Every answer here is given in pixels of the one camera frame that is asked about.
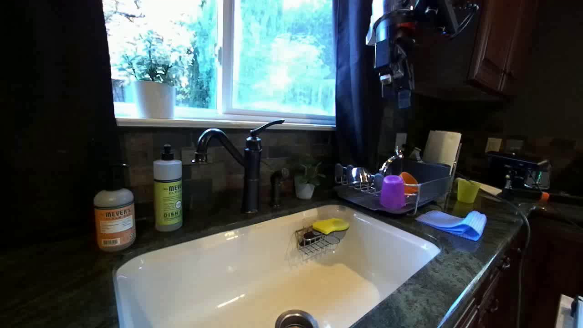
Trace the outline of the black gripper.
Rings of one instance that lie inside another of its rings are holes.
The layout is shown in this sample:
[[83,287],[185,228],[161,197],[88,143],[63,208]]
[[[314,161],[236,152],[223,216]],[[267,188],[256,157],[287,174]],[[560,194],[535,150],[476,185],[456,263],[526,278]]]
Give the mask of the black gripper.
[[407,52],[398,41],[374,44],[374,72],[385,86],[407,81]]

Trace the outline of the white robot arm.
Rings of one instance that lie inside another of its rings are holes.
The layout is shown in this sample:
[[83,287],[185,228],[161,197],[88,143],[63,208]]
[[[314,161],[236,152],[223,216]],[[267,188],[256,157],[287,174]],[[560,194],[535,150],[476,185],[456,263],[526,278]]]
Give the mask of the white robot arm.
[[482,6],[476,0],[373,0],[365,44],[383,86],[414,85],[414,61],[424,33],[462,35]]

